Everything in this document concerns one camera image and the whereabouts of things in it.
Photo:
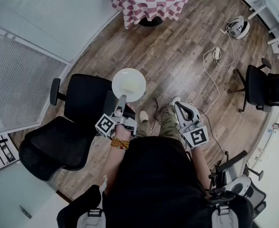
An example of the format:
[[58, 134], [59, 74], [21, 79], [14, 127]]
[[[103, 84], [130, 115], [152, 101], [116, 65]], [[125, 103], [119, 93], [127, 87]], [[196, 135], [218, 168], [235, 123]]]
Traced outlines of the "person's camouflage trousers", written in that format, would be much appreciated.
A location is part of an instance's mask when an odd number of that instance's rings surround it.
[[[177, 130], [177, 118], [174, 106], [167, 105], [161, 111], [161, 124], [159, 137], [172, 138], [180, 141], [181, 135]], [[140, 123], [137, 127], [136, 135], [134, 138], [149, 137], [150, 136], [150, 121]]]

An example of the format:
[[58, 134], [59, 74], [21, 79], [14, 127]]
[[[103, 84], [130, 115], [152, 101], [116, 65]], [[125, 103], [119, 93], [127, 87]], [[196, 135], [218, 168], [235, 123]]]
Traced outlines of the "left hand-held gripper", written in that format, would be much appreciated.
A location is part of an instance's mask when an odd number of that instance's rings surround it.
[[95, 124], [96, 131], [110, 138], [114, 133], [117, 125], [122, 125], [125, 130], [135, 136], [137, 130], [137, 122], [135, 121], [135, 111], [126, 104], [127, 96], [122, 95], [118, 101], [118, 109], [114, 110], [111, 115], [103, 114]]

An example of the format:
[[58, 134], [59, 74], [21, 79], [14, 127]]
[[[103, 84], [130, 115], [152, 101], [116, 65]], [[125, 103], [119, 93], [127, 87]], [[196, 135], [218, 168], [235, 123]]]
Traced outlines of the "white desk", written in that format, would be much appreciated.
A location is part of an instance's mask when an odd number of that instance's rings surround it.
[[272, 28], [269, 28], [268, 33], [273, 34], [274, 38], [267, 42], [272, 47], [272, 50], [277, 54], [279, 59], [279, 10], [271, 0], [256, 0], [249, 9], [252, 14], [247, 18], [251, 20], [253, 17], [266, 10], [270, 15], [270, 20], [274, 24]]

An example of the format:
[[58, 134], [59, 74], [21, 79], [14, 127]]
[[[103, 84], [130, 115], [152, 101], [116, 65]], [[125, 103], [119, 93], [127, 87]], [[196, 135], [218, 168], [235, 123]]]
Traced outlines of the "person's left white shoe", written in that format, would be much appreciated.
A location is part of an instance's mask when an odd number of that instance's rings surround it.
[[140, 111], [140, 113], [139, 113], [139, 121], [140, 121], [140, 123], [149, 121], [149, 115], [148, 115], [148, 113], [146, 111], [144, 111], [144, 110]]

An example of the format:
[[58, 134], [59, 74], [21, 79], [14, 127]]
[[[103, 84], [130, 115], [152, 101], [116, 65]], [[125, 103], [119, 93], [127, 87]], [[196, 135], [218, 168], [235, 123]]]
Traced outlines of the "black chest-mounted device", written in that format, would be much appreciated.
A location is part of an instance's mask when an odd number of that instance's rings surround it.
[[236, 178], [244, 175], [243, 171], [246, 164], [248, 153], [242, 151], [233, 158], [229, 158], [229, 153], [225, 152], [227, 161], [215, 168], [215, 172], [209, 175], [211, 180], [209, 188], [209, 199], [207, 205], [214, 207], [216, 205], [228, 204], [237, 194], [226, 191], [225, 185], [231, 183]]

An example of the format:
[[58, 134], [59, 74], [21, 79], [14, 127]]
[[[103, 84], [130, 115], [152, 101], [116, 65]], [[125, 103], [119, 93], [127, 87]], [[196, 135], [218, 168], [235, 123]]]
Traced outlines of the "white headset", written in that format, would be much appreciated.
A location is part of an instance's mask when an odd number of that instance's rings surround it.
[[226, 26], [226, 32], [235, 39], [241, 39], [245, 37], [250, 29], [250, 24], [243, 16], [235, 17], [231, 22], [228, 22]]
[[244, 196], [251, 185], [251, 179], [246, 175], [236, 178], [231, 183], [225, 185], [226, 191], [231, 191], [235, 194]]

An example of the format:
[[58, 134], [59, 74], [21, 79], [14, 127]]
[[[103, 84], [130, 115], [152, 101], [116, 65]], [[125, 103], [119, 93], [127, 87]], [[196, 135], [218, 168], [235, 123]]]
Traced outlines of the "person's black top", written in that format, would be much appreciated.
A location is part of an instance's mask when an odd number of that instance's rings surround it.
[[252, 228], [253, 207], [236, 195], [229, 213], [207, 205], [192, 158], [180, 141], [130, 138], [115, 183], [101, 195], [96, 185], [57, 215], [58, 228]]

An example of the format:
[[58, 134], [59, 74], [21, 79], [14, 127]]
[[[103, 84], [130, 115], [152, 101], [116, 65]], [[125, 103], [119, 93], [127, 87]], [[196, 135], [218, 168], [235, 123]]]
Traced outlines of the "white round plate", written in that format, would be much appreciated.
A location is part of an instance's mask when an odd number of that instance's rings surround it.
[[[121, 88], [121, 82], [125, 78], [132, 78], [136, 79], [139, 82], [139, 88], [137, 92], [135, 93], [130, 93], [122, 90]], [[125, 68], [120, 70], [119, 72], [116, 73], [112, 80], [112, 91], [114, 95], [119, 99], [122, 95], [127, 96], [127, 103], [135, 102], [139, 100], [145, 93], [146, 90], [146, 80], [143, 74], [134, 69], [134, 68]]]

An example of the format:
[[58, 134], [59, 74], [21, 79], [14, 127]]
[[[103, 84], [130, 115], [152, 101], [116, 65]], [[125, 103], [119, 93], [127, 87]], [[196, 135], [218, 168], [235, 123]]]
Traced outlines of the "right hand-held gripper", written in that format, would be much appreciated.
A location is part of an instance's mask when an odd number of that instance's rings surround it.
[[207, 127], [203, 125], [198, 110], [184, 102], [176, 102], [174, 105], [177, 120], [180, 125], [179, 133], [190, 147], [197, 148], [209, 142]]

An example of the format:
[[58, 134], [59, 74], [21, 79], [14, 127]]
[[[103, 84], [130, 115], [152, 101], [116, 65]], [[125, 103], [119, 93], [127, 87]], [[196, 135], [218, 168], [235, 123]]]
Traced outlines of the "person's left forearm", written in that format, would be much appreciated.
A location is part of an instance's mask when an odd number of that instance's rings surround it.
[[120, 164], [123, 160], [126, 150], [129, 147], [131, 133], [124, 129], [122, 125], [115, 128], [115, 136], [111, 143], [111, 148], [103, 167], [103, 175], [107, 175], [107, 189], [109, 193], [115, 183]]

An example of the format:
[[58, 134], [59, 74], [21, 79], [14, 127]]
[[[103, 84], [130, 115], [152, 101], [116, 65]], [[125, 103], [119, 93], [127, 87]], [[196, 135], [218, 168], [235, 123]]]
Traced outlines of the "black padded office chair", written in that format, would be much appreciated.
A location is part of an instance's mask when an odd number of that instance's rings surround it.
[[55, 78], [50, 103], [65, 103], [64, 116], [28, 132], [19, 147], [19, 159], [25, 168], [42, 181], [51, 180], [59, 169], [78, 171], [88, 158], [97, 135], [95, 124], [104, 110], [110, 80], [85, 74], [71, 76], [66, 94], [59, 92], [61, 80]]

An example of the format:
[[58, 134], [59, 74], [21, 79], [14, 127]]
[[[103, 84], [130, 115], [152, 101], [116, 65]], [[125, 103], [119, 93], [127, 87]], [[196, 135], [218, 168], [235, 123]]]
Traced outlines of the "person's right forearm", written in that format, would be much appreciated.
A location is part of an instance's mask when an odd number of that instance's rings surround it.
[[191, 150], [192, 160], [196, 172], [196, 176], [200, 183], [202, 184], [205, 192], [209, 193], [211, 180], [209, 179], [209, 175], [211, 174], [207, 162], [205, 160], [205, 156], [203, 154], [202, 147], [196, 147]]

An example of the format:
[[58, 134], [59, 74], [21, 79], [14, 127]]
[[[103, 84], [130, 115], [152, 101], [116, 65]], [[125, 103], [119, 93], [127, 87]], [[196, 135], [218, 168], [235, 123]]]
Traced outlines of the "black mesh-back office chair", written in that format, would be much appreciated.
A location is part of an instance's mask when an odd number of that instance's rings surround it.
[[244, 88], [234, 91], [229, 89], [227, 93], [245, 93], [243, 108], [238, 110], [240, 113], [244, 112], [246, 104], [251, 104], [257, 110], [266, 113], [270, 113], [274, 106], [279, 107], [279, 74], [266, 74], [262, 71], [265, 67], [271, 69], [271, 64], [262, 58], [261, 66], [248, 65], [246, 77], [243, 77], [238, 69], [233, 70], [234, 74], [239, 75]]

